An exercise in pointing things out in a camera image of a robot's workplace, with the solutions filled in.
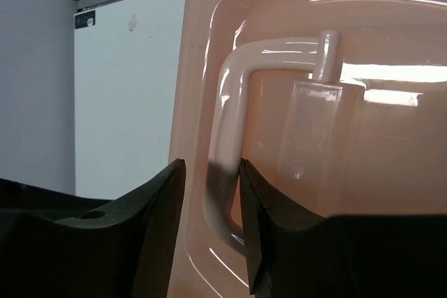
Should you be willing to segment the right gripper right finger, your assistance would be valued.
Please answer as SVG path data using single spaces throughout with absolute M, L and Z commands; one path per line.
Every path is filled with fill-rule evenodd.
M 249 291 L 256 297 L 445 297 L 444 215 L 324 218 L 240 163 Z

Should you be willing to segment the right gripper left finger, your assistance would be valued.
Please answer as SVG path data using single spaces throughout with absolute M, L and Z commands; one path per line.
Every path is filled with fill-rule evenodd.
M 2 297 L 165 297 L 186 165 L 116 200 L 1 181 Z

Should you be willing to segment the pink plastic toolbox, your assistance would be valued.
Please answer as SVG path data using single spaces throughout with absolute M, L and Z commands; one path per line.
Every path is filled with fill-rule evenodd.
M 446 0 L 186 0 L 169 297 L 249 291 L 240 163 L 324 218 L 446 217 Z

